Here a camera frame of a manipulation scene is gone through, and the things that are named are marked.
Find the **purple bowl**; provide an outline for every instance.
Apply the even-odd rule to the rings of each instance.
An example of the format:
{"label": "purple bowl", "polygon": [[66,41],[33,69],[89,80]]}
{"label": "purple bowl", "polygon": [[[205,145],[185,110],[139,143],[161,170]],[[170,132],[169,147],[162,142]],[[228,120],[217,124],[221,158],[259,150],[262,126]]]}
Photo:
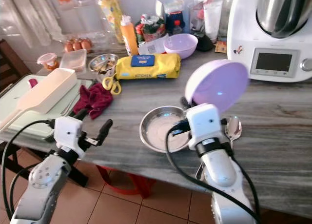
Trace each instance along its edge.
{"label": "purple bowl", "polygon": [[168,37],[164,42],[167,53],[178,53],[181,59],[189,57],[196,49],[198,39],[190,34],[177,34]]}

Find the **metal spoon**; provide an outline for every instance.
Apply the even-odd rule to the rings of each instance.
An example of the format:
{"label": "metal spoon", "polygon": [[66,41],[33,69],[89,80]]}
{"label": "metal spoon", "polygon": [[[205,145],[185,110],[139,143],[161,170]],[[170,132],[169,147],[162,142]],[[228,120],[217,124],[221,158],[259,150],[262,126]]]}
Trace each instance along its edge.
{"label": "metal spoon", "polygon": [[233,149],[233,141],[237,140],[242,134],[242,123],[238,116],[230,117],[224,132],[230,140],[231,149]]}

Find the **wooden chair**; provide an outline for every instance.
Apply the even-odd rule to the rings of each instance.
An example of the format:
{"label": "wooden chair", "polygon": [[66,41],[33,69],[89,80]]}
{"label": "wooden chair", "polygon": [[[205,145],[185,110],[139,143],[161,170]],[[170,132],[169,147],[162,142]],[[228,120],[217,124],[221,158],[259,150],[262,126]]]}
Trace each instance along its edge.
{"label": "wooden chair", "polygon": [[21,58],[5,40],[0,41],[0,91],[31,73]]}

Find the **kitchen counter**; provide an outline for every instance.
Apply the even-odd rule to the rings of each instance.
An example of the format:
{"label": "kitchen counter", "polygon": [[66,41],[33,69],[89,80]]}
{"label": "kitchen counter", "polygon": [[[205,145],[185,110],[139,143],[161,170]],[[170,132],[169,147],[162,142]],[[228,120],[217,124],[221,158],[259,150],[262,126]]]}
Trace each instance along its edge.
{"label": "kitchen counter", "polygon": [[[84,119],[83,130],[89,137],[95,137],[108,118],[114,125],[104,144],[91,147],[83,160],[201,190],[178,175],[165,154],[145,147],[138,129],[149,110],[162,105],[180,106],[185,84],[200,65],[224,58],[225,54],[195,52],[182,61],[178,79],[121,81],[123,91],[114,97],[112,105],[94,121]],[[88,71],[83,77],[93,75]],[[228,115],[238,115],[242,121],[242,137],[234,142],[234,150],[255,184],[261,206],[312,218],[312,81],[251,81],[223,117]],[[11,137],[9,133],[0,135],[4,140]],[[16,144],[42,151],[53,147],[52,143],[25,136],[18,137]],[[195,174],[199,166],[195,152],[185,149],[174,156],[182,169]]]}

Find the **white cutting board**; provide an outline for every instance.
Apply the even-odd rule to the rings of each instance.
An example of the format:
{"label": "white cutting board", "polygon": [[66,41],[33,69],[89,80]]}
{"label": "white cutting board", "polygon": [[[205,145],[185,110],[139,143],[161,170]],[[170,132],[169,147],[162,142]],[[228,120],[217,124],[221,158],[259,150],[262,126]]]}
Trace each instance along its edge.
{"label": "white cutting board", "polygon": [[[42,81],[45,76],[40,75],[27,75],[23,77],[18,83],[16,83],[9,91],[7,91],[3,96],[0,97],[0,122],[8,116],[17,105],[18,99],[23,96],[29,89],[30,85],[28,84],[29,79],[36,79],[38,82]],[[41,114],[32,110],[29,110],[22,114],[17,120],[15,120],[7,130],[17,132],[22,129],[28,123],[37,120],[46,120],[46,119],[55,119],[60,116],[60,113],[67,107],[68,103],[77,95],[81,82],[89,88],[92,84],[90,80],[77,80],[77,84],[65,94],[65,96],[57,102],[53,108],[50,109],[48,113]],[[76,100],[73,102],[72,107],[79,100],[80,95],[76,97]],[[39,123],[32,125],[24,130],[24,133],[27,133],[31,136],[39,138],[47,138],[53,134],[53,130],[46,124]]]}

